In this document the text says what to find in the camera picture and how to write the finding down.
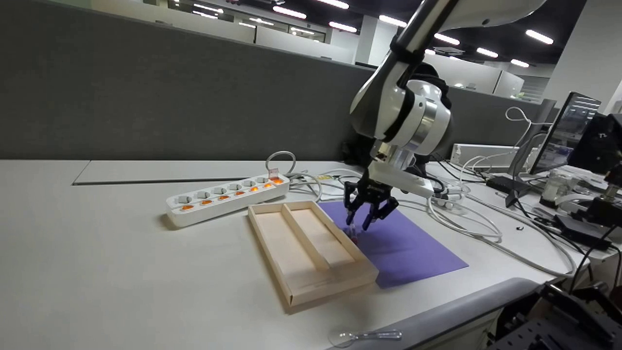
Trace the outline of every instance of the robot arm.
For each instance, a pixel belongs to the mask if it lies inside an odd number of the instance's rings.
[[[347,224],[369,203],[363,228],[386,219],[398,203],[396,188],[431,197],[433,184],[406,168],[415,156],[427,158],[446,143],[450,112],[439,83],[409,81],[423,61],[433,34],[454,28],[491,28],[530,16],[545,0],[421,0],[390,53],[351,102],[349,118],[357,135],[372,139],[372,162],[355,186],[345,186]]]

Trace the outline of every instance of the table surface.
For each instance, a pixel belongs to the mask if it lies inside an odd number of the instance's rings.
[[[326,349],[336,328],[378,329],[507,279],[553,279],[402,207],[468,267],[287,316],[244,213],[184,230],[164,219],[170,195],[262,172],[260,162],[0,162],[0,349]],[[139,184],[163,180],[201,184]],[[540,234],[475,203],[468,209],[503,230],[503,248],[567,271]]]

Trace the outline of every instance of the power strip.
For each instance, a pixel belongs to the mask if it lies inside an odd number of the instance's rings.
[[[287,195],[289,180],[258,176],[217,188],[205,188],[166,199],[166,217],[176,228],[192,226]]]

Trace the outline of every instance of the wooden tray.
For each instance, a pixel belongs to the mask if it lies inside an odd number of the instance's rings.
[[[372,285],[376,269],[314,203],[248,207],[285,312]]]

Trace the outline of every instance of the purple foam pad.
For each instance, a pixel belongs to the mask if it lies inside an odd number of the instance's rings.
[[[341,203],[320,203],[320,209],[376,267],[376,285],[380,289],[407,285],[466,267],[464,261],[454,258],[398,211],[384,221],[372,223],[369,230],[363,232],[361,224],[369,207],[357,211],[353,230],[345,228],[347,213]]]

